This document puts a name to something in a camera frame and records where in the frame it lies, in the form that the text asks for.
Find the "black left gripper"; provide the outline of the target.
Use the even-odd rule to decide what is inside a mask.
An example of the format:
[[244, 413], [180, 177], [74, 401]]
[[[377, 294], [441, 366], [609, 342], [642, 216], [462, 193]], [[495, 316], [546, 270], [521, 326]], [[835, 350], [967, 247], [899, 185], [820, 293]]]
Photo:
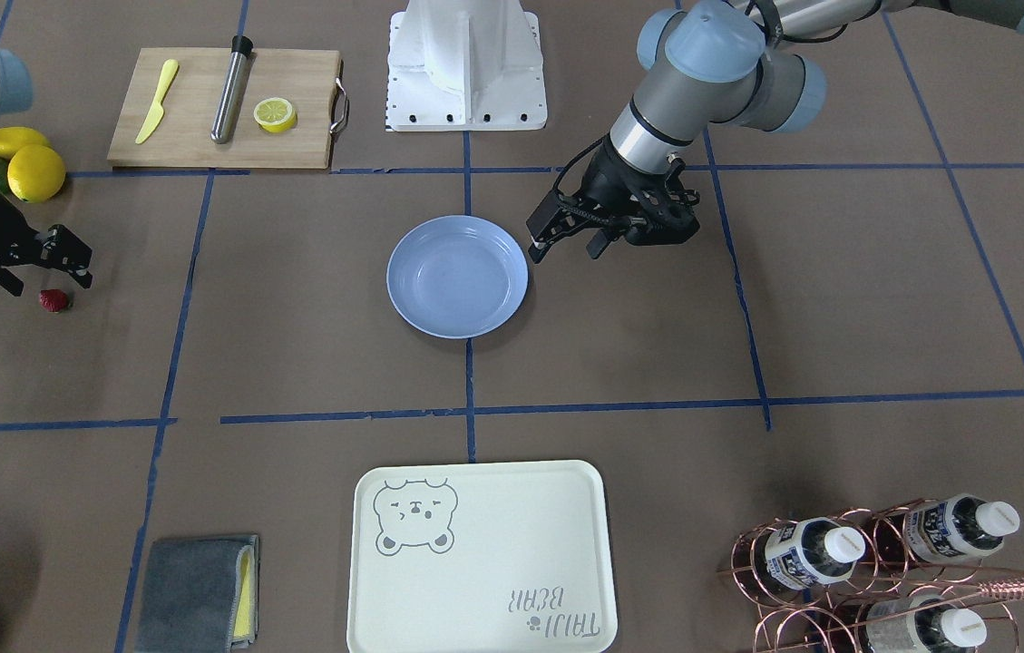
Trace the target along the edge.
[[585, 229], [599, 229], [588, 241], [593, 260], [618, 240], [633, 247], [662, 247], [697, 235], [701, 224], [695, 207], [701, 194], [683, 186], [686, 164], [677, 154], [668, 156], [664, 172], [647, 173], [628, 165], [607, 136], [591, 151], [575, 193], [548, 191], [527, 219], [532, 263], [541, 263], [558, 240]]

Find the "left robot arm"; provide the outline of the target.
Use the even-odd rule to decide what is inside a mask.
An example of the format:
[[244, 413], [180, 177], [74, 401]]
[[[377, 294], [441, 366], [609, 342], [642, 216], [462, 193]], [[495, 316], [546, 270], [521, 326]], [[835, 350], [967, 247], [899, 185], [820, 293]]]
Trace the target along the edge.
[[849, 24], [912, 7], [910, 1], [698, 1], [653, 14], [639, 35], [645, 77], [607, 135], [583, 154], [579, 188], [553, 186], [527, 219], [534, 263], [559, 240], [593, 231], [598, 258], [616, 240], [635, 247], [697, 234], [701, 197], [680, 179], [689, 148], [711, 124], [798, 132], [825, 103], [818, 63], [794, 43], [823, 43]]

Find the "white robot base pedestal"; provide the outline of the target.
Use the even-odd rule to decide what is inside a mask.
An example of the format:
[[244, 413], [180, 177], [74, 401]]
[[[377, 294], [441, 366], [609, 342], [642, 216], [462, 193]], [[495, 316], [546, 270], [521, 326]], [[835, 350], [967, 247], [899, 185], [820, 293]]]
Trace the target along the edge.
[[388, 37], [388, 132], [548, 122], [540, 21], [520, 1], [411, 1], [391, 15]]

